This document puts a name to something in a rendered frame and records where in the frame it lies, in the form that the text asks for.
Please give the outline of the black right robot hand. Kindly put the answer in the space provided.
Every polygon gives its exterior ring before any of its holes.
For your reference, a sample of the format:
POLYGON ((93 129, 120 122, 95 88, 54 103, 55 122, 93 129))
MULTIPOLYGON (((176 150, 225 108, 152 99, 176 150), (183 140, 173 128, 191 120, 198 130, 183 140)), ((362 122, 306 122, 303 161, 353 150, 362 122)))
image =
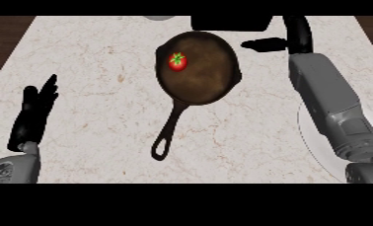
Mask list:
POLYGON ((262 38, 241 43, 257 52, 288 50, 290 54, 313 53, 312 27, 306 16, 285 16, 287 38, 262 38))

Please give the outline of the red tomato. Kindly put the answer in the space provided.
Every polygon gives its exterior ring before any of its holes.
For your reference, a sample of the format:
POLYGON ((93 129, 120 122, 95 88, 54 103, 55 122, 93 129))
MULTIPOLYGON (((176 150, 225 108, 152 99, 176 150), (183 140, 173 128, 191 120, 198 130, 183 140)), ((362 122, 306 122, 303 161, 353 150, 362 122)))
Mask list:
POLYGON ((188 68, 188 56, 182 52, 175 52, 170 56, 170 68, 180 72, 188 68))

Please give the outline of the black appliance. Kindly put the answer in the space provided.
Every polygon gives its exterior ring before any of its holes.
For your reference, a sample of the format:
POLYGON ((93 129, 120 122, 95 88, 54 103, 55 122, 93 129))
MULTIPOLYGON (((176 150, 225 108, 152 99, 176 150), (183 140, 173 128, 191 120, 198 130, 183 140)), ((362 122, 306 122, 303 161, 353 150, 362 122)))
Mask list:
POLYGON ((272 16, 192 16, 195 31, 264 32, 272 16))

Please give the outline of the white plate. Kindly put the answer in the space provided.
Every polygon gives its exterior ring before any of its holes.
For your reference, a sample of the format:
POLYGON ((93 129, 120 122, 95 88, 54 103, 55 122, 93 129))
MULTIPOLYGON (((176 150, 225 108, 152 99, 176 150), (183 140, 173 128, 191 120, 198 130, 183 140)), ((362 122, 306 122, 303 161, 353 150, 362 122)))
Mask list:
POLYGON ((304 143, 328 173, 343 183, 373 184, 373 158, 365 163, 357 163, 335 155, 328 138, 318 131, 306 104, 300 106, 298 125, 304 143))

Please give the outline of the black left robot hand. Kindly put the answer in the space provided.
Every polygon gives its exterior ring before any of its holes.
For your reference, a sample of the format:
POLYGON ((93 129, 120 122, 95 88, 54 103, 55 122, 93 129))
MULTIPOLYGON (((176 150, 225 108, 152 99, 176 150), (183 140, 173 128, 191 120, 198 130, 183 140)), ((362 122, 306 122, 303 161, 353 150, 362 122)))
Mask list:
POLYGON ((23 108, 8 142, 8 149, 14 152, 21 152, 21 144, 29 141, 40 143, 43 140, 49 115, 60 97, 58 88, 58 75, 54 74, 42 89, 36 86, 24 89, 23 108))

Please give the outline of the dark cast iron pan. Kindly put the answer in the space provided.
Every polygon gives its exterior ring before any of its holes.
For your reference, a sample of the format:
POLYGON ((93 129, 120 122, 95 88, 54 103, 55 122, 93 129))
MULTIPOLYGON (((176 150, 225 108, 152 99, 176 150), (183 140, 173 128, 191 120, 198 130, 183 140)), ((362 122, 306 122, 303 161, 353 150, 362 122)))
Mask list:
POLYGON ((157 49, 157 78, 173 98, 172 115, 157 141, 152 157, 163 161, 170 153, 175 130, 183 111, 189 106, 217 102, 242 80, 238 56, 228 41, 208 32, 185 32, 157 49), (170 68, 175 52, 186 55, 188 66, 180 72, 170 68))

